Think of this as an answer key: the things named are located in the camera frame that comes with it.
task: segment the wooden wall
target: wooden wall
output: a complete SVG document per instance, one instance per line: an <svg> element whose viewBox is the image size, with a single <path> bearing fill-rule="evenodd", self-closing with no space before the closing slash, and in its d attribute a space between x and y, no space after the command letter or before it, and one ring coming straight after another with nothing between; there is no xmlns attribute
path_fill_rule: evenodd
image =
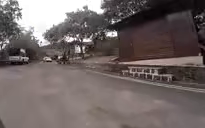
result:
<svg viewBox="0 0 205 128"><path fill-rule="evenodd" d="M190 11L167 16L172 33L175 56L197 56L199 54L198 36Z"/></svg>
<svg viewBox="0 0 205 128"><path fill-rule="evenodd" d="M119 40L122 61L199 54L197 34L188 11L121 30Z"/></svg>

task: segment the wooden building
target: wooden building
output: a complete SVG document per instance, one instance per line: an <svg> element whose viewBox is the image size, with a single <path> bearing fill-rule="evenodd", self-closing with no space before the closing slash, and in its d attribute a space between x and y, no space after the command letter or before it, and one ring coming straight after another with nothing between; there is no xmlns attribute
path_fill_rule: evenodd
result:
<svg viewBox="0 0 205 128"><path fill-rule="evenodd" d="M198 56L190 7L170 2L109 26L118 31L121 61Z"/></svg>

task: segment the parked car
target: parked car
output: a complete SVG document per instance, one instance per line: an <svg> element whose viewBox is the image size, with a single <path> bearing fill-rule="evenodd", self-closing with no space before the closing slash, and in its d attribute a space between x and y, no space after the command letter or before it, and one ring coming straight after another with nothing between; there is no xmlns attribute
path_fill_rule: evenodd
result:
<svg viewBox="0 0 205 128"><path fill-rule="evenodd" d="M44 57L43 62L52 62L52 59L50 57Z"/></svg>

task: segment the road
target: road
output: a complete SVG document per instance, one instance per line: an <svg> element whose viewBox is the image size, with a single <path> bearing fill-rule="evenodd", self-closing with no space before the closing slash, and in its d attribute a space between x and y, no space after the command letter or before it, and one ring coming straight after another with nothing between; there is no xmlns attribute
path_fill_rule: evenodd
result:
<svg viewBox="0 0 205 128"><path fill-rule="evenodd" d="M56 64L0 68L6 128L205 128L205 94Z"/></svg>

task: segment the sky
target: sky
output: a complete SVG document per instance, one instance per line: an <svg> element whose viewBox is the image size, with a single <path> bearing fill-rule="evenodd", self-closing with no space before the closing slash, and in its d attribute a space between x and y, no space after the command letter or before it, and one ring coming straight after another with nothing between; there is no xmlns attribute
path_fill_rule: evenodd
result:
<svg viewBox="0 0 205 128"><path fill-rule="evenodd" d="M43 41L42 34L53 24L62 22L66 12L75 11L88 5L89 9L101 13L102 0L18 0L22 8L22 20L19 24L22 27L34 27L35 36Z"/></svg>

